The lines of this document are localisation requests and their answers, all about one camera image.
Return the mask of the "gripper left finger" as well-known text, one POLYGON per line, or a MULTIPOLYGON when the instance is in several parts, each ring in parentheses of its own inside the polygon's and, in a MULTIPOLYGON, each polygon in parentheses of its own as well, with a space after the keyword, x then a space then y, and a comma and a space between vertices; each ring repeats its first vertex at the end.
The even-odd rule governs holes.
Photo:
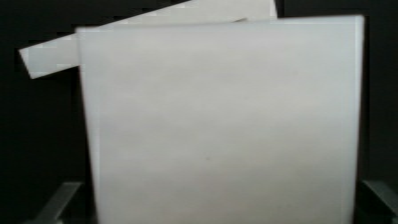
POLYGON ((36 217, 24 224, 88 224, 84 187, 82 182, 61 184, 36 217))

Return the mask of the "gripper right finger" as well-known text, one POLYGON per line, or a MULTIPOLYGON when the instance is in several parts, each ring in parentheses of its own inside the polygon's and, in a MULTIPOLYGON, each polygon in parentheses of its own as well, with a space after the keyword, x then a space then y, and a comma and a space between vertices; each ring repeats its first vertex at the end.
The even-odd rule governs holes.
POLYGON ((361 182, 358 224, 398 224, 398 193, 377 180, 361 182))

